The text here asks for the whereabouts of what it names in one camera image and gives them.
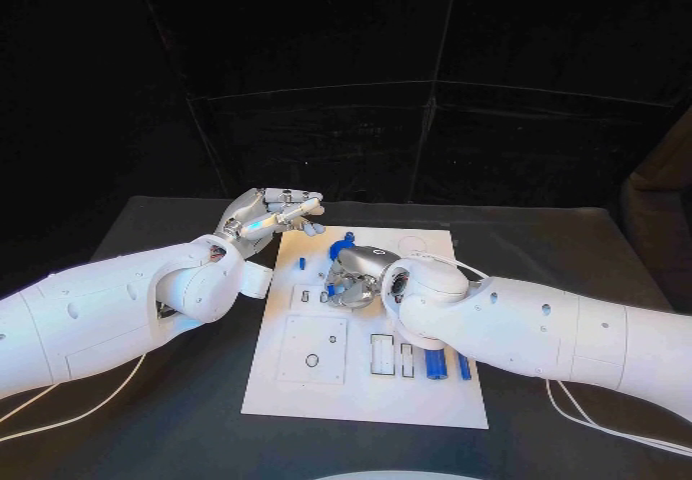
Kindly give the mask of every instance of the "white paper sheet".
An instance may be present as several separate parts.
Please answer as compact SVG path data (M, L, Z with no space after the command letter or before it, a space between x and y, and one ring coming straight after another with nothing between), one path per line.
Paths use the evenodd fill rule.
M472 380L461 380L456 353L446 347L446 379L428 380L423 350L413 347L413 378L404 378L402 338L393 332L379 300L353 311L318 302L324 283L318 274L325 276L331 266L328 246L342 239L347 231L354 233L355 245L376 246L399 255L416 249L453 256L449 233L440 230L329 226L322 235L311 238L299 232L283 233L240 412L487 429L475 363L468 362ZM305 258L304 270L298 266L299 257ZM301 301L304 290L309 291L312 302ZM315 321L311 318L325 318L324 323L332 326L305 330L301 325L291 325L286 330L289 318L304 325ZM345 325L337 325L334 319L338 323L342 320ZM345 345L334 338L332 348L344 347L344 365L338 360L341 351L334 354L328 350L329 337L338 334L334 329L341 327L345 328ZM393 335L393 376L370 373L371 334ZM298 360L306 350L299 349L321 354L321 363L314 367L301 365ZM340 371L342 379L334 380ZM280 379L282 373L291 381ZM325 375L331 383L319 380Z

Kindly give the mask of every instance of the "black tablecloth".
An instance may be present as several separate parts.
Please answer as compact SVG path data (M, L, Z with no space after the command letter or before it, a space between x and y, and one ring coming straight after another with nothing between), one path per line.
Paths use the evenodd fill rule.
M93 260L190 241L213 230L227 203L133 197ZM456 258L491 275L668 308L602 210L350 202L325 207L327 225L449 230ZM278 243L276 237L255 262L273 266ZM692 478L692 460L564 420L541 380L487 365L478 365L487 431L240 415L262 312L263 301L240 296L221 320L148 355L100 411L0 444L0 476L309 479L406 469L478 478ZM60 385L2 424L0 436L82 413L131 366ZM596 387L573 385L572 393L596 422L692 443L688 427L660 408ZM27 397L5 399L0 412Z

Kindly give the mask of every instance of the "blue cylinder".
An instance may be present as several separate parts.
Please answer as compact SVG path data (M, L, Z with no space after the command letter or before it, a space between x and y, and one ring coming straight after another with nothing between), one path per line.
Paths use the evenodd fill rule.
M461 379L471 379L471 369L468 367L468 359L458 353L458 370L461 371Z
M442 350L425 350L425 370L430 380L443 380L446 378L446 363L443 361Z

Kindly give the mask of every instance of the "blue part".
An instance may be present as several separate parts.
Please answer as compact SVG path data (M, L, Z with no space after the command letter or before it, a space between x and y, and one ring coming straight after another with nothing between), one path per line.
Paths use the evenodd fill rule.
M442 350L425 350L425 370L430 380L443 380L446 378L446 363L443 361Z
M328 258L331 259L331 261L335 260L335 257L338 256L338 252L341 251L341 249L350 248L354 246L355 245L350 240L337 240L328 247Z
M471 379L471 369L468 368L468 359L458 354L458 369L461 370L461 379Z

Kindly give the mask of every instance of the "cable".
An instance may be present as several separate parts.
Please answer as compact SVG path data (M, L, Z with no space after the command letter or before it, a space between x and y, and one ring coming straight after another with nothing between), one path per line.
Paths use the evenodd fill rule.
M554 407L554 410L559 412L559 414L569 420L572 420L572 422L576 422L579 423L580 425L595 429L595 430L599 430L601 432L603 433L608 433L609 435L613 435L615 437L621 437L621 438L625 438L637 443L641 443L642 445L647 445L648 447L652 447L652 448L657 448L660 450L665 450L667 452L671 452L671 453L675 453L677 455L683 455L686 457L692 457L692 448L683 446L683 445L675 445L674 443L670 443L670 442L665 442L663 440L658 440L655 438L648 438L648 437L639 437L638 435L632 435L629 433L622 433L622 432L618 432L616 430L611 430L609 428L605 428L605 427L601 427L601 425L598 425L592 420L590 418L588 417L588 415L585 414L579 404L576 403L576 400L573 399L569 391L566 390L566 387L564 385L562 384L562 382L557 380L557 384L559 386L562 387L562 390L564 391L566 393L566 396L569 397L569 400L573 404L573 406L576 407L579 413L583 415L583 418L588 420L588 422L585 422L583 420L579 420L577 418L572 417L570 415L567 415L562 409L557 407L557 404L554 403L554 399L552 397L552 391L550 391L550 381L549 380L544 380L544 390L547 392L547 398L550 399L550 403L552 403L552 406Z
M136 365L133 366L132 368L132 371L129 372L129 375L126 376L125 380L122 381L122 383L119 384L119 387L115 389L115 391L110 393L110 395L107 396L107 398L86 412L86 413L82 413L77 417L74 418L70 418L69 420L63 420L61 422L57 422L57 423L53 423L51 425L45 425L43 427L38 427L38 428L34 428L31 430L25 430L24 432L18 432L18 433L14 433L12 435L7 435L5 437L0 438L0 443L2 443L4 441L7 440L11 440L12 438L18 438L18 437L24 437L25 435L31 435L33 433L38 433L38 432L43 432L44 430L50 430L53 428L57 428L57 427L61 427L63 425L67 425L69 423L71 422L76 422L77 420L80 420L83 417L86 417L87 415L90 415L112 399L112 397L119 393L119 391L122 390L122 388L125 387L125 385L128 384L129 380L132 379L133 377L133 374L136 373L136 370L139 369L139 365L141 365L141 362L144 361L144 357L146 356L146 354L144 354L141 357L139 357L139 361L136 362ZM54 384L51 387L45 388L45 390L43 390L43 392L40 392L35 397L31 398L31 400L28 400L28 402L25 402L22 405L20 405L18 408L15 408L4 417L2 419L0 420L0 422L8 418L11 415L14 415L15 412L18 412L18 410L21 410L30 403L34 402L34 400L37 400L58 384Z
M428 253L428 252L420 252L417 250L412 251L410 252L410 256L412 257L429 257L429 258L433 258L435 260L439 260L440 262L443 263L451 263L452 265L456 265L458 267L462 267L465 268L466 270L469 270L479 278L487 278L487 275L479 271L479 270L475 270L475 268L469 267L465 263L461 263L458 260L455 260L453 258L446 258L446 257L442 257L440 255L435 255L433 253Z
M24 407L27 407L56 386L50 385L30 400L27 400L2 418L0 418L0 423L2 423Z

